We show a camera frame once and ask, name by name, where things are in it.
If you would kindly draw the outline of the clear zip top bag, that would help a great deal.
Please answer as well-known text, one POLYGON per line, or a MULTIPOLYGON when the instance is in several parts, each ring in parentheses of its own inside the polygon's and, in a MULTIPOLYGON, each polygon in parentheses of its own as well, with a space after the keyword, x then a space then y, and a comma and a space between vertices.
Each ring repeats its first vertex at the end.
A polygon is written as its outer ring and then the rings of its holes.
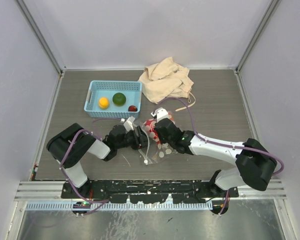
POLYGON ((139 149, 140 155, 143 157, 143 163, 147 165, 158 164, 163 160, 176 155, 178 152, 173 149, 168 143, 156 142, 148 136, 144 123, 142 123, 141 128, 147 135, 148 147, 139 149))

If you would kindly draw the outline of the fake dark purple plum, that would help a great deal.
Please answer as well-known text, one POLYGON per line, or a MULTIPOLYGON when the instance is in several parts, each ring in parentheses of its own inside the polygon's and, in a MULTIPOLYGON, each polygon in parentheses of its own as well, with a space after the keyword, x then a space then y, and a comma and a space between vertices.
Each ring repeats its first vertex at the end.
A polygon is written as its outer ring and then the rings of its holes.
POLYGON ((128 111, 129 111, 129 112, 137 112, 137 111, 138 111, 138 108, 137 108, 136 106, 134 106, 134 105, 130 105, 130 106, 128 107, 128 111))

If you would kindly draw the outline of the fake yellow lemon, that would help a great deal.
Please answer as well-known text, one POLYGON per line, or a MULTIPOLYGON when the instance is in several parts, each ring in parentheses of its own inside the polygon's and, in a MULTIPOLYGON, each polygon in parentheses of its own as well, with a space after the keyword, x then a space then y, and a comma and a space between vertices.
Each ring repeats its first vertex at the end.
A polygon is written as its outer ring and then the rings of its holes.
POLYGON ((126 101, 126 96, 121 92, 115 93, 112 97, 112 102, 118 107, 122 107, 126 103, 126 101))

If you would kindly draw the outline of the fake yellow peach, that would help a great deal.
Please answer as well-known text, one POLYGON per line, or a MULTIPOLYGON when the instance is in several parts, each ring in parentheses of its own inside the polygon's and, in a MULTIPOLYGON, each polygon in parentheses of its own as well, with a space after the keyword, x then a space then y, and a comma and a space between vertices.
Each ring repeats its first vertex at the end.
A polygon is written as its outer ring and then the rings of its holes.
POLYGON ((106 110, 110 106, 110 102, 106 97, 101 97, 98 100, 98 106, 102 110, 106 110))

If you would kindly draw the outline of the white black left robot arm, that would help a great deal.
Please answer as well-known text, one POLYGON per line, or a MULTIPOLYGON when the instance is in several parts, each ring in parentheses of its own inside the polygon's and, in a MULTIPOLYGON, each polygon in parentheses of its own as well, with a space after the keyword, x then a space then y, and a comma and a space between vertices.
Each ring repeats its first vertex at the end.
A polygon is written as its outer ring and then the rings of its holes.
POLYGON ((46 149, 73 184, 72 192, 78 198, 85 198, 92 188, 90 179, 80 163, 86 153, 108 162, 117 155, 119 149, 130 147, 137 151, 147 148, 148 144, 148 136, 140 126, 133 126, 127 130, 124 125, 115 125, 109 134, 100 140, 78 123, 74 123, 51 138, 46 149))

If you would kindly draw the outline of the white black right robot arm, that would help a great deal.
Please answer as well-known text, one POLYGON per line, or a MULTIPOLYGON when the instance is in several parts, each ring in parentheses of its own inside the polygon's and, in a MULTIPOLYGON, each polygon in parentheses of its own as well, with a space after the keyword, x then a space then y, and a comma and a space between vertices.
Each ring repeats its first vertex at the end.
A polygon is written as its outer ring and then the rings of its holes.
POLYGON ((244 185, 265 191, 278 164, 253 138, 245 142, 214 139, 193 130, 182 131, 167 118, 156 123, 154 130, 162 144, 167 143, 180 154, 207 156, 234 165, 232 169, 217 170, 210 179, 209 191, 215 197, 244 185))

